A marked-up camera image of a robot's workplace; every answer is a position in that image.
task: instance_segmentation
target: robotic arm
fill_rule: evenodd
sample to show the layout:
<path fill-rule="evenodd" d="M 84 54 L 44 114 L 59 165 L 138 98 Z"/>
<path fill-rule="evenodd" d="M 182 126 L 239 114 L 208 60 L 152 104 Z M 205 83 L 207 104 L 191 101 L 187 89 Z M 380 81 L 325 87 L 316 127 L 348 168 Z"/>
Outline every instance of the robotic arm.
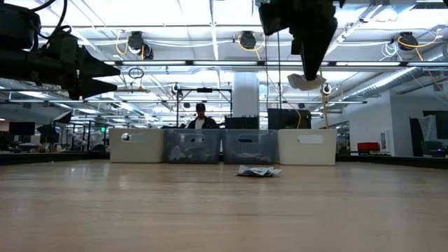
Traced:
<path fill-rule="evenodd" d="M 18 81 L 32 81 L 61 85 L 71 99 L 88 98 L 117 90 L 116 85 L 94 80 L 94 77 L 115 76 L 120 70 L 95 59 L 78 45 L 78 38 L 70 35 L 71 28 L 61 26 L 64 12 L 55 31 L 41 35 L 39 11 L 54 0 L 29 10 L 0 0 L 0 77 Z M 48 42 L 38 49 L 38 36 Z"/>
<path fill-rule="evenodd" d="M 308 81 L 316 76 L 333 35 L 337 20 L 333 0 L 271 0 L 259 7 L 266 36 L 289 28 L 293 35 L 291 54 L 301 55 Z M 338 0 L 339 6 L 345 0 Z"/>

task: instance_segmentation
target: black jacket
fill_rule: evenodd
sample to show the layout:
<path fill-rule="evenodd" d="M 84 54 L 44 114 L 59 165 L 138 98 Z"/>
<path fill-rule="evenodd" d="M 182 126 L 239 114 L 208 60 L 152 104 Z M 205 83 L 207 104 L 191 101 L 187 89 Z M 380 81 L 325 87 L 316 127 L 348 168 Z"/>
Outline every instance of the black jacket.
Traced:
<path fill-rule="evenodd" d="M 194 129 L 196 127 L 196 119 L 192 120 L 190 124 L 188 124 L 188 129 Z M 215 120 L 204 117 L 204 124 L 202 125 L 202 129 L 218 129 L 218 125 L 216 124 Z"/>

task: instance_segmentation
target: monitor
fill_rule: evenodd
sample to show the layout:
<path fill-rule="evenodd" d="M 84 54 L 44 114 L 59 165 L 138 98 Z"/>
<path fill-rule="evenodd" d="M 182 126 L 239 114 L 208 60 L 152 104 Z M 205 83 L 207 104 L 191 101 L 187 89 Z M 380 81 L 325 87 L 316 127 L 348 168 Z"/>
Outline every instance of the monitor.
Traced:
<path fill-rule="evenodd" d="M 269 108 L 267 110 L 268 127 L 270 130 L 297 129 L 299 115 L 301 115 L 299 129 L 311 129 L 311 113 L 308 110 Z"/>
<path fill-rule="evenodd" d="M 34 136 L 35 131 L 35 122 L 9 122 L 11 136 Z"/>

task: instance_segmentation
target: man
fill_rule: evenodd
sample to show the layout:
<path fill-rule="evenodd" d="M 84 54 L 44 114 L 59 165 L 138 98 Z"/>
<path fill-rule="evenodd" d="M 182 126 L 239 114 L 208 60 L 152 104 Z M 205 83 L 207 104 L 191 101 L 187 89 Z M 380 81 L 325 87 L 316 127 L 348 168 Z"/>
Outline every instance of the man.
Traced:
<path fill-rule="evenodd" d="M 188 129 L 218 129 L 215 120 L 205 116 L 205 104 L 196 104 L 197 117 L 188 125 Z"/>

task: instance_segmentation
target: white wall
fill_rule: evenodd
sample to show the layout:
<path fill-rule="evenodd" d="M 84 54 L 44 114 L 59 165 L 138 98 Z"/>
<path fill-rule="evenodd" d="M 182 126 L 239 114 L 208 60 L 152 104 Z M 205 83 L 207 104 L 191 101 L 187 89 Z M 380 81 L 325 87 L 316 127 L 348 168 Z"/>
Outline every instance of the white wall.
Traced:
<path fill-rule="evenodd" d="M 360 142 L 380 142 L 381 132 L 390 132 L 390 154 L 395 155 L 393 147 L 391 96 L 386 91 L 381 97 L 367 99 L 367 104 L 352 104 L 344 108 L 342 114 L 330 114 L 330 125 L 349 121 L 350 148 L 358 150 Z M 325 120 L 312 120 L 312 128 L 325 127 Z"/>
<path fill-rule="evenodd" d="M 423 117 L 423 111 L 448 111 L 448 104 L 434 98 L 431 87 L 409 95 L 392 95 L 393 142 L 397 156 L 413 156 L 409 118 Z M 448 97 L 438 93 L 439 98 L 448 102 Z"/>

